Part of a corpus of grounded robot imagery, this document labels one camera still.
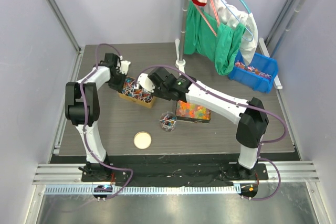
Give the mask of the gold tin of gummy candies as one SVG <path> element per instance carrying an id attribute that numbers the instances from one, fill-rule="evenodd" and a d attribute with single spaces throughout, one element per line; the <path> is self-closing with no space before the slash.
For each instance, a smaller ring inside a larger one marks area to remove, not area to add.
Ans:
<path id="1" fill-rule="evenodd" d="M 211 120 L 211 110 L 193 103 L 178 101 L 175 114 L 180 121 L 207 124 Z"/>

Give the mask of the clear glass jar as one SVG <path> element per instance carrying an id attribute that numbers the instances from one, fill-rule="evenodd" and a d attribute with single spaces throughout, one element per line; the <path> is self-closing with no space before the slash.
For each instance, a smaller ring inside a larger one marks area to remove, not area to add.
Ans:
<path id="1" fill-rule="evenodd" d="M 177 116 L 170 111 L 161 114 L 159 119 L 160 126 L 162 130 L 166 132 L 171 132 L 175 129 L 177 124 Z"/>

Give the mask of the round wooden jar lid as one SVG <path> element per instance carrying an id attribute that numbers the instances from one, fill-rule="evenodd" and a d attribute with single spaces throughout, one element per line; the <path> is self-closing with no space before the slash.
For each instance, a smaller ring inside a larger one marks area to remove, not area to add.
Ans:
<path id="1" fill-rule="evenodd" d="M 151 135 L 148 132 L 138 132 L 133 139 L 134 146 L 138 149 L 144 150 L 152 143 Z"/>

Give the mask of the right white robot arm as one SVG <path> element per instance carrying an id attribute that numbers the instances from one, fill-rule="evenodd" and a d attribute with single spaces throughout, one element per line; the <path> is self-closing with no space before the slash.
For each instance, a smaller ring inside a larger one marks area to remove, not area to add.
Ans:
<path id="1" fill-rule="evenodd" d="M 260 111 L 264 107 L 259 99 L 248 101 L 225 95 L 191 76 L 175 77 L 164 67 L 152 70 L 146 80 L 149 84 L 144 88 L 155 97 L 201 105 L 235 124 L 240 153 L 237 164 L 226 175 L 230 179 L 250 179 L 255 175 L 259 143 L 269 123 L 266 113 Z"/>

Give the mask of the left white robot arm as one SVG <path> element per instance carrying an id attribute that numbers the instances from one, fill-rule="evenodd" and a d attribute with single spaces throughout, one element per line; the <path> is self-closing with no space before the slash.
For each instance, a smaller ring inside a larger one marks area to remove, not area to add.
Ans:
<path id="1" fill-rule="evenodd" d="M 122 91 L 130 65 L 131 62 L 121 56 L 107 53 L 88 74 L 68 82 L 65 87 L 65 117 L 79 132 L 86 151 L 82 171 L 102 182 L 111 177 L 112 169 L 98 129 L 98 90 L 107 84 L 113 90 Z"/>

